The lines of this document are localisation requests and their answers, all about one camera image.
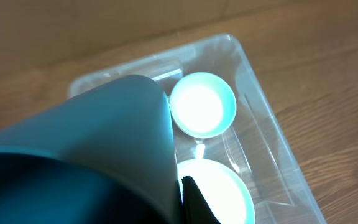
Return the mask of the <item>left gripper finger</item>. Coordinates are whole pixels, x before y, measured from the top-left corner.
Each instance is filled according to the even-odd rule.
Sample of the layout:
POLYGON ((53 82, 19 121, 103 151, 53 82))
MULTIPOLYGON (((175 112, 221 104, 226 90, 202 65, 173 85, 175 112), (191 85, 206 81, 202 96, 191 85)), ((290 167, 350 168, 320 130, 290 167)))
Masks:
POLYGON ((183 214, 187 224, 220 224, 203 197, 195 180, 185 176, 182 181, 183 214))

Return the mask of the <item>light blue plate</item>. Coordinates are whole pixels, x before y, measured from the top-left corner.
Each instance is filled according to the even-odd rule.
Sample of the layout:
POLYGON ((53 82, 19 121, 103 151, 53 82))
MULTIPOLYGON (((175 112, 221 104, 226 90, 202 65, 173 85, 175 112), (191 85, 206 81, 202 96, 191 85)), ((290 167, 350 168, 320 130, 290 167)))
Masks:
POLYGON ((255 224, 255 208, 242 179, 227 166, 209 159, 177 164, 178 178, 194 179, 213 215, 220 223, 255 224))

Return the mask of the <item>light blue bowl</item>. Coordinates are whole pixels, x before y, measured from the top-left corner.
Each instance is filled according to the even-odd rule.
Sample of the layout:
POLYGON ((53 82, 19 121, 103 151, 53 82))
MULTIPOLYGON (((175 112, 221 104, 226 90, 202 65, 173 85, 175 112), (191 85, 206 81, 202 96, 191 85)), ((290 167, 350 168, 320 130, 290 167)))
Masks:
POLYGON ((236 117, 237 102, 232 88, 221 77, 208 72, 181 78, 173 87, 169 102, 176 125, 198 139, 222 134, 236 117))

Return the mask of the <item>dark blue cup front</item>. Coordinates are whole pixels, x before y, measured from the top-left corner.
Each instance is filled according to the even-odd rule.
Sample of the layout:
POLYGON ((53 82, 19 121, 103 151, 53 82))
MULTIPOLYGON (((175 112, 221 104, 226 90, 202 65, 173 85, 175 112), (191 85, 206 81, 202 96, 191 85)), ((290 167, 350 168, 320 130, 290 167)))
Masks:
POLYGON ((129 75, 0 130, 0 223, 181 223, 168 100, 129 75))

